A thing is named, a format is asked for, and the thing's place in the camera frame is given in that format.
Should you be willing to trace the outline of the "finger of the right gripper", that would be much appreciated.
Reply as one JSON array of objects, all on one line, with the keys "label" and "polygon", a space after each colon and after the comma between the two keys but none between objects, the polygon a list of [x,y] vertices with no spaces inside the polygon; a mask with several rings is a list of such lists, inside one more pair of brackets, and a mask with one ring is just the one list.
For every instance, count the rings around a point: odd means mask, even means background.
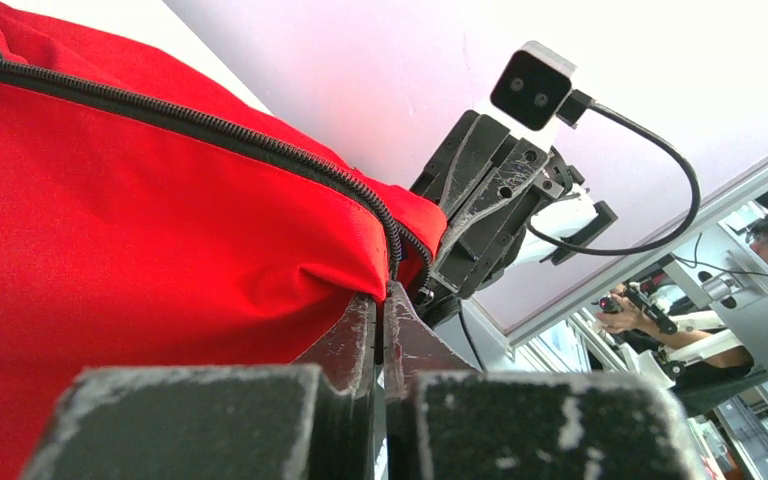
[{"label": "finger of the right gripper", "polygon": [[542,200],[533,181],[548,153],[530,142],[509,140],[466,202],[448,219],[428,289],[436,299],[465,299],[504,269],[525,220]]},{"label": "finger of the right gripper", "polygon": [[510,129],[493,117],[462,114],[425,164],[410,191],[436,204],[452,219],[493,166]]}]

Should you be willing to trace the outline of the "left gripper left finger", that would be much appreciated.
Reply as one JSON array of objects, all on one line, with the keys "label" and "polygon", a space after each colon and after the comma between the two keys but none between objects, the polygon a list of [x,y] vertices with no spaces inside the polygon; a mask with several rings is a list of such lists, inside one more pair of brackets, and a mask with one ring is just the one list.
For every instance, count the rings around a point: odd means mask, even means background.
[{"label": "left gripper left finger", "polygon": [[375,302],[288,365],[111,367],[60,398],[25,479],[370,479]]}]

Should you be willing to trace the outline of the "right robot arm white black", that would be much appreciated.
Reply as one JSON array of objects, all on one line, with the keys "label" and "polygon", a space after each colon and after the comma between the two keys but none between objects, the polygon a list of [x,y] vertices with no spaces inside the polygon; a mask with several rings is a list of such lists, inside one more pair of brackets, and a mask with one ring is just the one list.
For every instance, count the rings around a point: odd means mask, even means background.
[{"label": "right robot arm white black", "polygon": [[516,137],[489,115],[465,112],[411,190],[447,219],[437,252],[413,287],[425,302],[466,299],[510,266],[571,256],[617,216],[552,147]]}]

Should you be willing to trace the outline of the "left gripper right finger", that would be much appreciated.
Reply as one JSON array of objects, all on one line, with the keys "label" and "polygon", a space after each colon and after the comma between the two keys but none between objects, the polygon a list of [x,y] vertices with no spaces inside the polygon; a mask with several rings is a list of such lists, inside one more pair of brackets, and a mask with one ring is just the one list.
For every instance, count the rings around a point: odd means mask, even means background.
[{"label": "left gripper right finger", "polygon": [[383,305],[393,479],[703,479],[679,402],[627,373],[480,372],[417,316]]}]

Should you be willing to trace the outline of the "red jacket black lining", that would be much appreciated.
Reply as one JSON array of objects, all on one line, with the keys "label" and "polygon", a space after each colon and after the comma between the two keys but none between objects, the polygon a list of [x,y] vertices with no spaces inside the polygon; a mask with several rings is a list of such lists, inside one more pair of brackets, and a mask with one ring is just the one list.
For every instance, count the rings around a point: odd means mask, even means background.
[{"label": "red jacket black lining", "polygon": [[81,370],[292,361],[445,227],[167,53],[0,2],[0,479]]}]

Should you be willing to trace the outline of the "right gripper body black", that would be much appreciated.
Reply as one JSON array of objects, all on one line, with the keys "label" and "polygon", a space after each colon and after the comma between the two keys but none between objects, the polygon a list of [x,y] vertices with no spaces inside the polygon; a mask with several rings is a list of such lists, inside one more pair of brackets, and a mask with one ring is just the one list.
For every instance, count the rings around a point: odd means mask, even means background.
[{"label": "right gripper body black", "polygon": [[548,162],[535,177],[532,189],[549,202],[566,201],[586,193],[584,182],[578,169],[568,164],[555,147],[551,147]]}]

